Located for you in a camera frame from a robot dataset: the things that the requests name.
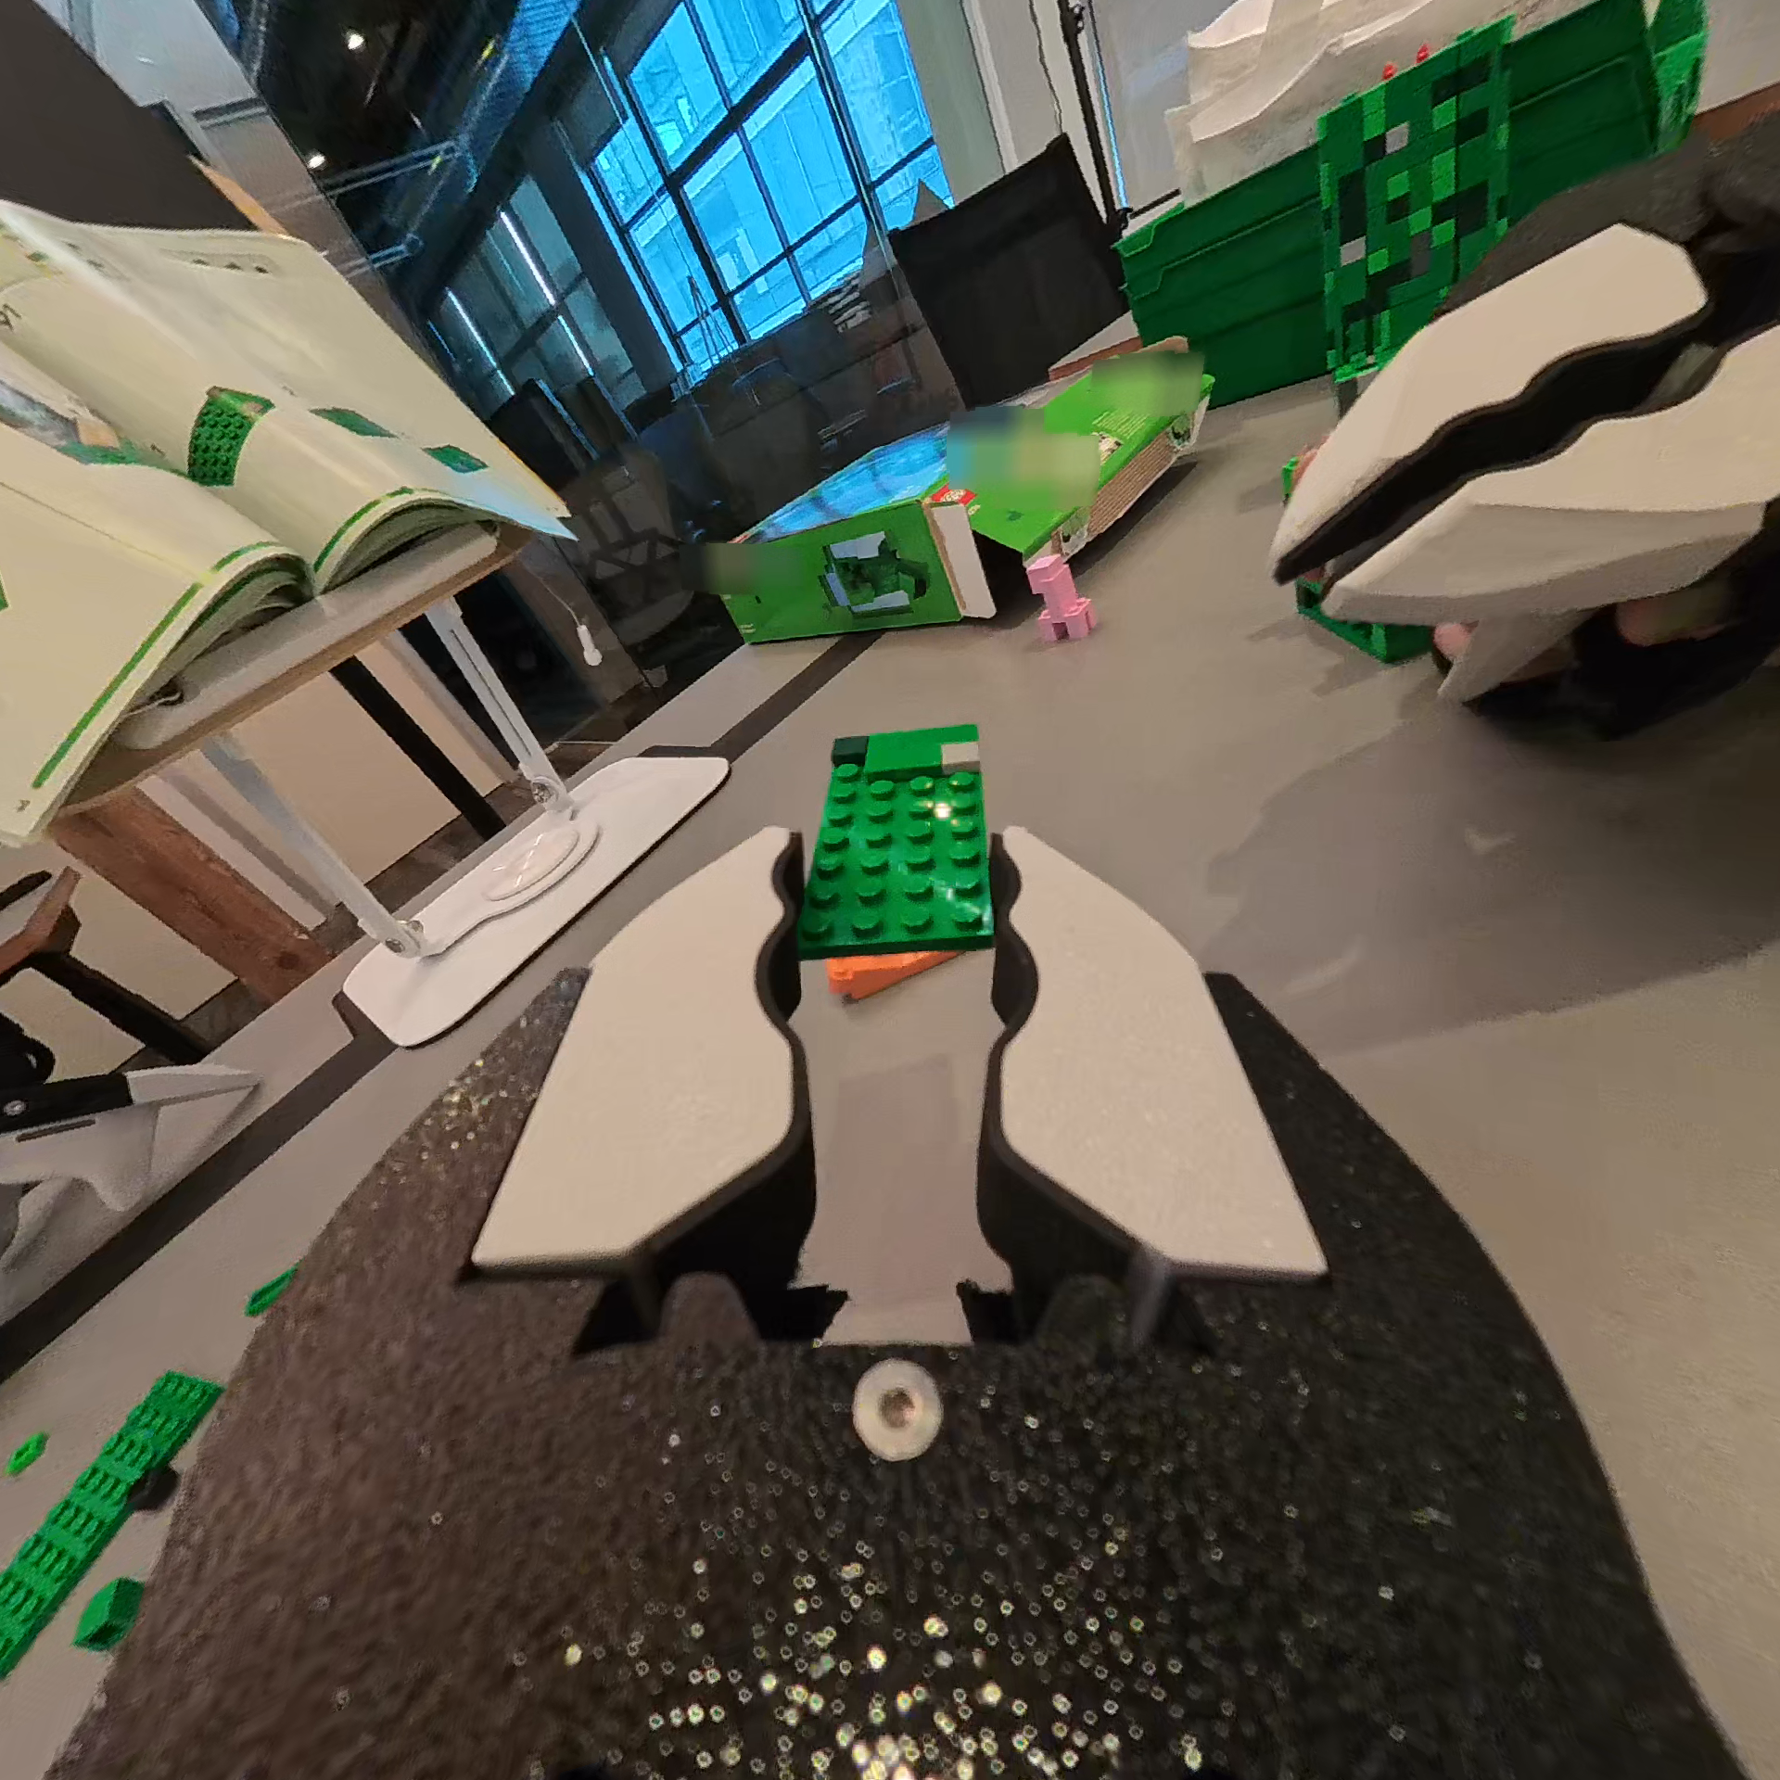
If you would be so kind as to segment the white crumpled paper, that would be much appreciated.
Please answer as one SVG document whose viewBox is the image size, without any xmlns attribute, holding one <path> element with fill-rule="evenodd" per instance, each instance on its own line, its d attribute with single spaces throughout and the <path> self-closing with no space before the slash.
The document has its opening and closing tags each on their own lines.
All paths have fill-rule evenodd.
<svg viewBox="0 0 1780 1780">
<path fill-rule="evenodd" d="M 1184 35 L 1187 102 L 1165 110 L 1187 206 L 1247 178 L 1238 161 L 1317 55 L 1398 10 L 1390 1 L 1233 1 Z"/>
</svg>

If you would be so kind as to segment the large green blocky model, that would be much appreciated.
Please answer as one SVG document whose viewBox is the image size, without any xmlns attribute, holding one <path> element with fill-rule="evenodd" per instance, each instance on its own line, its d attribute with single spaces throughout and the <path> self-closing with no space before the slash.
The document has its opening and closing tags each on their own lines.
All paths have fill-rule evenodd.
<svg viewBox="0 0 1780 1780">
<path fill-rule="evenodd" d="M 1432 319 L 1507 231 L 1512 21 L 1457 34 L 1317 121 L 1327 368 L 1353 383 Z"/>
</svg>

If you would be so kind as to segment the black and white tool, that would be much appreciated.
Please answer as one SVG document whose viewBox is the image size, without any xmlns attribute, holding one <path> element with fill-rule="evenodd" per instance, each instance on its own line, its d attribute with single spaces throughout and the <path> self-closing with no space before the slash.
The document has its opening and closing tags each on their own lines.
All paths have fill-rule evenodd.
<svg viewBox="0 0 1780 1780">
<path fill-rule="evenodd" d="M 4 1094 L 1 1322 L 177 1187 L 246 1118 L 257 1072 L 200 1059 Z"/>
</svg>

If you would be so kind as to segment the green lego base plate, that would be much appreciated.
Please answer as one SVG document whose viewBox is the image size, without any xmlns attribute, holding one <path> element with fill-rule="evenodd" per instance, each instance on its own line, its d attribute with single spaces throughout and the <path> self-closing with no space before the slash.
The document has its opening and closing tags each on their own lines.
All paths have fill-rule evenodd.
<svg viewBox="0 0 1780 1780">
<path fill-rule="evenodd" d="M 797 923 L 805 961 L 994 945 L 982 770 L 831 768 Z"/>
</svg>

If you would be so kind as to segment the black tripod stand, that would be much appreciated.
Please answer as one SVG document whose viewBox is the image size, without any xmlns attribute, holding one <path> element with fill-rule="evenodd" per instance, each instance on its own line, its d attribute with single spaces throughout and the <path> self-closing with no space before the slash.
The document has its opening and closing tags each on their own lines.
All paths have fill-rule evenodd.
<svg viewBox="0 0 1780 1780">
<path fill-rule="evenodd" d="M 1105 68 L 1099 51 L 1092 1 L 1058 1 L 1060 39 L 1074 83 L 1089 162 L 1092 164 L 1101 210 L 1114 236 L 1130 221 L 1116 125 L 1109 110 Z"/>
</svg>

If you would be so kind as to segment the green lego set box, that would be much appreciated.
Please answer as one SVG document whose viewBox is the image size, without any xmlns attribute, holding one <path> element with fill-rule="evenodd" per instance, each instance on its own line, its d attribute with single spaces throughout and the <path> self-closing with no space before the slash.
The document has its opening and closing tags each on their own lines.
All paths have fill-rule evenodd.
<svg viewBox="0 0 1780 1780">
<path fill-rule="evenodd" d="M 1184 338 L 871 448 L 736 540 L 686 551 L 749 643 L 992 618 L 1188 459 L 1213 391 Z"/>
</svg>

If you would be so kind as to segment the wooden side table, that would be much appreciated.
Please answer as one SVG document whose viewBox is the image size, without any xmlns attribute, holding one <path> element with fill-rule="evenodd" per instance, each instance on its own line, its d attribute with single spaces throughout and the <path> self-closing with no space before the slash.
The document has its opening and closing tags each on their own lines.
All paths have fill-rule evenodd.
<svg viewBox="0 0 1780 1780">
<path fill-rule="evenodd" d="M 331 964 L 341 911 L 291 916 L 144 787 L 1 849 L 4 1012 L 27 1015 L 60 1074 L 110 1068 L 110 1038 L 34 1015 L 53 985 L 147 1062 L 199 1062 Z"/>
</svg>

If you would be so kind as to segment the pile of loose lego pieces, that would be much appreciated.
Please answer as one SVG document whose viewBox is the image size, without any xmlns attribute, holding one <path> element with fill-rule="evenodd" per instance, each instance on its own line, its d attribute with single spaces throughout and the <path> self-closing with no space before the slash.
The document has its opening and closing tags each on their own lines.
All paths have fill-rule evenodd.
<svg viewBox="0 0 1780 1780">
<path fill-rule="evenodd" d="M 278 1298 L 284 1295 L 284 1290 L 289 1286 L 289 1281 L 296 1278 L 296 1272 L 298 1272 L 298 1264 L 289 1264 L 289 1266 L 286 1266 L 282 1274 L 278 1274 L 276 1278 L 270 1278 L 268 1281 L 263 1281 L 261 1286 L 257 1286 L 257 1289 L 253 1289 L 253 1290 L 246 1296 L 243 1307 L 242 1307 L 242 1314 L 243 1314 L 248 1319 L 257 1319 L 257 1318 L 261 1318 L 264 1311 L 268 1311 L 268 1310 L 278 1302 Z M 73 1592 L 65 1597 L 65 1601 L 67 1601 L 67 1600 L 70 1600 L 70 1597 L 71 1597 L 71 1595 L 73 1595 L 73 1594 L 83 1587 L 84 1578 L 83 1578 L 83 1580 L 77 1582 L 77 1587 L 75 1587 L 75 1589 L 73 1589 Z M 104 1584 L 101 1584 L 101 1587 L 99 1587 L 99 1589 L 97 1589 L 97 1592 L 95 1592 L 95 1594 L 93 1594 L 93 1595 L 84 1601 L 84 1605 L 83 1605 L 83 1611 L 81 1611 L 81 1617 L 77 1617 L 77 1622 L 75 1622 L 75 1632 L 73 1632 L 73 1646 L 75 1646 L 75 1649 L 83 1649 L 83 1651 L 88 1651 L 88 1653 L 110 1653 L 110 1651 L 113 1651 L 113 1649 L 121 1643 L 123 1635 L 126 1635 L 126 1633 L 134 1630 L 134 1624 L 135 1624 L 135 1620 L 138 1620 L 138 1614 L 141 1612 L 141 1595 L 144 1595 L 144 1582 L 141 1582 L 139 1578 L 134 1578 L 134 1576 L 123 1576 L 123 1574 L 121 1574 L 121 1576 L 113 1576 L 113 1578 L 110 1578 L 108 1582 L 104 1582 Z"/>
</svg>

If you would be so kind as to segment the black chair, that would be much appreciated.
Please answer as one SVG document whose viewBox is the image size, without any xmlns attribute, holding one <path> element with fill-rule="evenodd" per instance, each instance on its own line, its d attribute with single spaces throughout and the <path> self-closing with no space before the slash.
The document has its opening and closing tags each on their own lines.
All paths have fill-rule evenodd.
<svg viewBox="0 0 1780 1780">
<path fill-rule="evenodd" d="M 963 409 L 1042 386 L 1065 350 L 1127 311 L 1116 244 L 1065 136 L 888 235 Z"/>
</svg>

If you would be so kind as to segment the orange lego brick separator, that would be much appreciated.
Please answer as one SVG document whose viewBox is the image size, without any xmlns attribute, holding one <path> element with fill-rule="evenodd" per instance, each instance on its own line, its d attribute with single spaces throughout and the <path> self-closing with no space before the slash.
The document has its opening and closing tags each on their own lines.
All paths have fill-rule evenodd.
<svg viewBox="0 0 1780 1780">
<path fill-rule="evenodd" d="M 896 988 L 916 975 L 953 961 L 957 948 L 908 948 L 893 954 L 851 954 L 825 960 L 828 990 L 845 1001 L 859 1001 L 868 995 Z"/>
</svg>

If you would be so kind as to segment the lego instruction booklet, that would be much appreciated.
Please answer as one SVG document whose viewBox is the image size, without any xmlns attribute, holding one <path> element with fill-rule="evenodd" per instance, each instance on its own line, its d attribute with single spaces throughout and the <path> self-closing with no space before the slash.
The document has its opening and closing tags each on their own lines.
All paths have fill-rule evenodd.
<svg viewBox="0 0 1780 1780">
<path fill-rule="evenodd" d="M 298 236 L 1 206 L 1 831 L 205 653 L 567 506 Z"/>
</svg>

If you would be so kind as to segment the green plastic storage crates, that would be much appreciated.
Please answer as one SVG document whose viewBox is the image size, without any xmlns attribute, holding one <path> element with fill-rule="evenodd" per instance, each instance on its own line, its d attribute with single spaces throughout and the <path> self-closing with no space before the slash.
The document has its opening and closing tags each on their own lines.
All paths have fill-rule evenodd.
<svg viewBox="0 0 1780 1780">
<path fill-rule="evenodd" d="M 1317 121 L 1462 32 L 1436 48 L 1417 34 L 1406 59 L 1363 51 L 1355 72 L 1377 80 L 1357 87 L 1343 73 L 1309 122 L 1309 144 L 1201 202 L 1160 212 L 1119 244 L 1141 340 L 1184 336 L 1198 350 L 1215 380 L 1212 405 L 1329 373 Z M 1524 35 L 1512 28 L 1505 233 L 1557 192 L 1676 147 L 1700 104 L 1706 37 L 1706 3 L 1687 1 L 1584 3 Z"/>
</svg>

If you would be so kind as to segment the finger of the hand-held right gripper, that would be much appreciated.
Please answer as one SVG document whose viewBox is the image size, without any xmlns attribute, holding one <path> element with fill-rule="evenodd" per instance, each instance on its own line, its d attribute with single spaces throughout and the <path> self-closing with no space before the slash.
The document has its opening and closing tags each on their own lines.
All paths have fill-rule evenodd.
<svg viewBox="0 0 1780 1780">
<path fill-rule="evenodd" d="M 1470 479 L 1330 564 L 1340 618 L 1554 616 L 1689 586 L 1754 540 L 1778 494 L 1778 335 L 1726 348 L 1687 399 L 1601 417 L 1560 450 Z"/>
<path fill-rule="evenodd" d="M 1707 313 L 1687 247 L 1614 224 L 1425 324 L 1301 472 L 1273 578 L 1383 545 L 1470 479 L 1630 413 Z"/>
</svg>

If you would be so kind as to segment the pink lego pig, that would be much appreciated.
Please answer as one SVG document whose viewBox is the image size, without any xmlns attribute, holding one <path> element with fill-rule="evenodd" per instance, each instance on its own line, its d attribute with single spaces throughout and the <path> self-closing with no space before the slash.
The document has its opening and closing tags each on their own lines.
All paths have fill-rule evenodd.
<svg viewBox="0 0 1780 1780">
<path fill-rule="evenodd" d="M 1042 641 L 1089 637 L 1098 626 L 1092 601 L 1080 592 L 1067 558 L 1046 551 L 1025 561 L 1030 588 L 1037 598 Z"/>
</svg>

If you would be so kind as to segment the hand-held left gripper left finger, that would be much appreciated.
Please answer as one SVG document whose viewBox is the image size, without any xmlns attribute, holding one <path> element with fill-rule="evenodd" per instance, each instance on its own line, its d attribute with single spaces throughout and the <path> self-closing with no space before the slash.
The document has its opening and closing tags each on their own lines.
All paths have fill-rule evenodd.
<svg viewBox="0 0 1780 1780">
<path fill-rule="evenodd" d="M 800 998 L 802 839 L 761 829 L 596 956 L 469 1249 L 476 1276 L 658 1298 L 795 1284 L 816 1211 Z"/>
</svg>

